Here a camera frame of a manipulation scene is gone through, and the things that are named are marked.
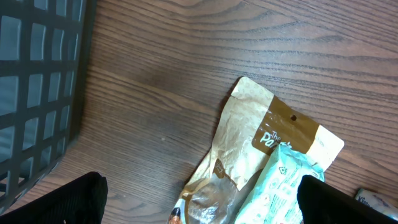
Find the brown snack wrapper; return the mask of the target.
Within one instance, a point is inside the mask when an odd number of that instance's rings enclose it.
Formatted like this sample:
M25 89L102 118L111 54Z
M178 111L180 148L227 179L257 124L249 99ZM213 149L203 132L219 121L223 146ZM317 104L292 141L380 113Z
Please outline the brown snack wrapper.
M183 188L169 223L235 223L280 143L311 158L324 173L342 150L338 136L241 77L228 98L208 154Z

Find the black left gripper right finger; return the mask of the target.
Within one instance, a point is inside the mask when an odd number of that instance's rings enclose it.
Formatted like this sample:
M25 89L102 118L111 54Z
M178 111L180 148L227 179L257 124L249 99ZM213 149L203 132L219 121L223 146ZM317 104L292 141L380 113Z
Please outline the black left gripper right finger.
M303 176L297 200L304 224L397 224L311 175Z

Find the teal tissue pack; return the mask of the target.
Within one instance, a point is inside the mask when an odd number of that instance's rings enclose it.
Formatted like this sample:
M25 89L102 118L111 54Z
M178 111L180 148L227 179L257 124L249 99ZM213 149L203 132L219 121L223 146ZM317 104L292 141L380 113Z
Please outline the teal tissue pack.
M397 207L393 206L381 194L370 190L359 189L355 199L364 205L397 221Z

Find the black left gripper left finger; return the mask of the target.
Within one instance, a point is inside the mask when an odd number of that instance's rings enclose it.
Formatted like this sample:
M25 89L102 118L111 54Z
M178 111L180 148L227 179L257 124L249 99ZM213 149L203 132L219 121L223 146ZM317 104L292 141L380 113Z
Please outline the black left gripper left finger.
M108 183L89 172L52 192L1 216L1 224L56 224L102 222Z

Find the teal snack packet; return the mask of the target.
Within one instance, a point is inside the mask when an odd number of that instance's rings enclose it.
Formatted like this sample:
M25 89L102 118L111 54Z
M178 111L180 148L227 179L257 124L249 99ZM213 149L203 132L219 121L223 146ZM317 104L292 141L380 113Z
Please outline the teal snack packet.
M235 223L297 224L303 221L297 200L303 176L324 181L324 170L307 155L282 142L272 152Z

